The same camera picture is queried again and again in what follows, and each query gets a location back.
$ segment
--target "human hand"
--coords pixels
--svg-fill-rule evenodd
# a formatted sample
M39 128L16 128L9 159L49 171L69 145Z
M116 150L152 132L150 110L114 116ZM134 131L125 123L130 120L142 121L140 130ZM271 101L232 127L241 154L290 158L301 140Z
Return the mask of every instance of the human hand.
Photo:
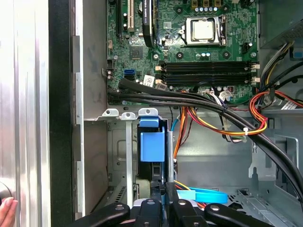
M9 197L2 200L0 206L0 227L13 227L18 201Z

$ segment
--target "blue sata port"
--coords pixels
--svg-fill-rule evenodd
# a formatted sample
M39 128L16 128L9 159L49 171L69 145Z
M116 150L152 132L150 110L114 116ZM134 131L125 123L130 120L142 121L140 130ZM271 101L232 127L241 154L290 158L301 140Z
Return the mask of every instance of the blue sata port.
M136 70L124 70L124 75L135 75Z

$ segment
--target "green circuit board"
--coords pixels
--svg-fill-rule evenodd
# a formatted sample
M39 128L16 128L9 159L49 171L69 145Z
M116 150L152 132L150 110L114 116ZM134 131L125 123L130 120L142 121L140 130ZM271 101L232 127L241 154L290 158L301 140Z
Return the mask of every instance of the green circuit board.
M127 13L128 0L121 0L122 11ZM191 1L186 4L183 0L155 0L157 2L157 40L155 48L148 48L142 37L143 19L138 13L142 0L134 0L134 32L123 31L122 40L116 35L116 6L107 4L107 59L110 60L110 68L113 68L113 76L107 82L107 87L118 89L120 79L124 77L125 69L135 69L135 80L143 81L144 75L154 76L157 72L155 66L159 60L166 62L204 62L204 61L252 61L258 62L257 51L257 7L252 4L249 8L241 8L234 0L223 0L217 11L205 10L196 12ZM179 30L188 17L215 17L226 16L226 46L202 46L186 47L179 35ZM165 37L165 49L160 44L161 38ZM252 46L246 54L241 52L243 43ZM183 58L178 59L177 53L182 52ZM240 103L252 96L253 87L235 85L230 83L227 87L233 87L231 102ZM174 87L174 90L190 89L190 87Z

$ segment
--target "motherboard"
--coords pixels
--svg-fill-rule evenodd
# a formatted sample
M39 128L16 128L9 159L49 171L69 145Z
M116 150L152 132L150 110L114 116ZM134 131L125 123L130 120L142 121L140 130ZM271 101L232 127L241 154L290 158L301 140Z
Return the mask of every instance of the motherboard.
M108 0L108 89L123 92L122 78L170 91L204 82L199 93L215 86L236 104L253 95L257 68L254 1Z

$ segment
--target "sticker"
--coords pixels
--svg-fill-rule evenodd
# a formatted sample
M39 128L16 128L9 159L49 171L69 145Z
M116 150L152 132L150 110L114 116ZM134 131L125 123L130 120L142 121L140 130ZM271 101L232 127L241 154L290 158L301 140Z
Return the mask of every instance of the sticker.
M163 22L163 28L164 29L171 29L171 22Z
M288 102L282 107L281 110L294 110L296 107L297 107L296 104L294 104L294 103L291 102L291 101L288 101Z
M219 95L219 99L222 101L225 101L226 99L230 100L231 97L233 97L233 95L230 91L223 91Z
M166 85L166 84L158 83L158 84L156 85L156 89L159 89L159 90L165 91L166 88L167 88L167 85Z
M155 77L150 75L145 75L143 80L143 85L153 87L154 81L155 81Z

